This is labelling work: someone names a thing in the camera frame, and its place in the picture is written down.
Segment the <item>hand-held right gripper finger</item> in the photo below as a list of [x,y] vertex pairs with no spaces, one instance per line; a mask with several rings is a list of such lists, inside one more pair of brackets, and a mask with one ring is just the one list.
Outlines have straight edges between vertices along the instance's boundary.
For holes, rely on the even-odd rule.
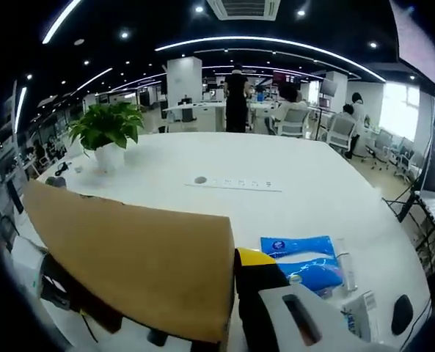
[[292,285],[275,259],[235,250],[238,314],[250,351],[394,351],[348,330],[342,312],[304,285]]

